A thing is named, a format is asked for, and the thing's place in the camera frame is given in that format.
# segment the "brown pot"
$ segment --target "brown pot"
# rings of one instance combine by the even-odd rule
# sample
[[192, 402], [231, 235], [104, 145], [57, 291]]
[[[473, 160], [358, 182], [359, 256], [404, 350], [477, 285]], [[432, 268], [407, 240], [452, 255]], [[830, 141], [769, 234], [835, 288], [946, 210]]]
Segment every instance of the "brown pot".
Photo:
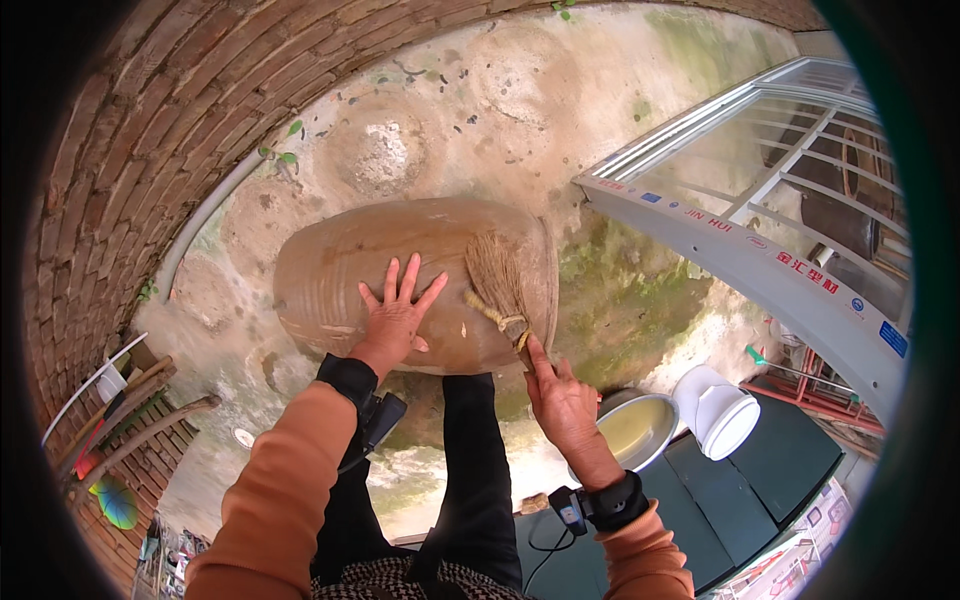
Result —
[[559, 281], [550, 233], [527, 212], [491, 202], [438, 198], [373, 204], [295, 233], [280, 249], [274, 274], [276, 312], [290, 335], [320, 352], [344, 356], [364, 336], [367, 308], [357, 283], [383, 298], [391, 257], [400, 276], [413, 252], [422, 257], [415, 298], [443, 271], [449, 281], [418, 333], [430, 346], [397, 368], [433, 374], [476, 374], [517, 360], [496, 326], [464, 303], [469, 287], [464, 252], [478, 233], [496, 231], [516, 248], [523, 298], [547, 348], [557, 325]]

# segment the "black pants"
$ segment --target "black pants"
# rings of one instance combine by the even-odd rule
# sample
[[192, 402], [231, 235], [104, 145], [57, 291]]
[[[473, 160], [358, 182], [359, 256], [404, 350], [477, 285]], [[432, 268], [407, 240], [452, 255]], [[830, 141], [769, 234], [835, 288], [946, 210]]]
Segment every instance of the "black pants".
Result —
[[[446, 494], [423, 557], [437, 554], [434, 559], [462, 564], [520, 591], [510, 468], [493, 412], [492, 375], [444, 377], [444, 403]], [[364, 460], [330, 490], [310, 566], [311, 577], [320, 577], [323, 585], [338, 583], [349, 564], [415, 554], [384, 539], [367, 491], [369, 472]], [[414, 569], [430, 568], [431, 561], [415, 559]]]

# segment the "metal basin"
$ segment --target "metal basin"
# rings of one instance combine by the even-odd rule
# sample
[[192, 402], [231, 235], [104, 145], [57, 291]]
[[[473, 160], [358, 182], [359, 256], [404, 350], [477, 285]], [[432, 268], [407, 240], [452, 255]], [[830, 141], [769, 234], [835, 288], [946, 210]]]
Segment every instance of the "metal basin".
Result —
[[[604, 399], [597, 426], [620, 466], [639, 471], [660, 456], [680, 422], [671, 396], [620, 390]], [[574, 480], [579, 480], [570, 471]]]

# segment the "black wrist strap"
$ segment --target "black wrist strap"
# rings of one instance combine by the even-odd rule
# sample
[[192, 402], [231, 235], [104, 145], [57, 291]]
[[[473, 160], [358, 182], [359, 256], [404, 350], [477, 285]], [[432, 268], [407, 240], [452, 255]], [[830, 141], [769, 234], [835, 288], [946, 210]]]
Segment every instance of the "black wrist strap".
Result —
[[587, 519], [597, 531], [617, 531], [631, 523], [650, 508], [650, 501], [643, 495], [640, 476], [624, 469], [626, 476], [612, 486], [597, 492], [585, 492]]
[[329, 352], [317, 371], [317, 381], [329, 383], [345, 396], [360, 414], [376, 390], [376, 373], [367, 363], [355, 358], [340, 358]]

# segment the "hand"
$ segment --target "hand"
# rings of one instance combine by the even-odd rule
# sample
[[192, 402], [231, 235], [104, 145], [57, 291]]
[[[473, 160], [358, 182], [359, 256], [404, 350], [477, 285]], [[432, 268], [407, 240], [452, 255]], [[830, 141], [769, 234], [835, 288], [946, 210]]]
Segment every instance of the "hand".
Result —
[[622, 480], [625, 472], [597, 428], [597, 391], [573, 376], [565, 358], [554, 370], [535, 335], [527, 338], [527, 348], [536, 373], [523, 376], [546, 439], [560, 450], [588, 492]]
[[407, 357], [411, 350], [426, 352], [430, 350], [426, 340], [417, 335], [417, 328], [423, 315], [440, 295], [446, 285], [446, 271], [439, 274], [423, 292], [417, 303], [411, 302], [417, 285], [417, 272], [420, 270], [420, 255], [410, 256], [407, 271], [400, 283], [399, 295], [396, 292], [396, 276], [400, 271], [400, 262], [396, 257], [390, 259], [387, 267], [387, 280], [383, 288], [383, 302], [377, 301], [370, 287], [363, 281], [357, 286], [360, 296], [367, 305], [370, 316], [367, 318], [367, 335], [347, 358], [356, 358], [367, 364], [379, 381], [397, 363]]

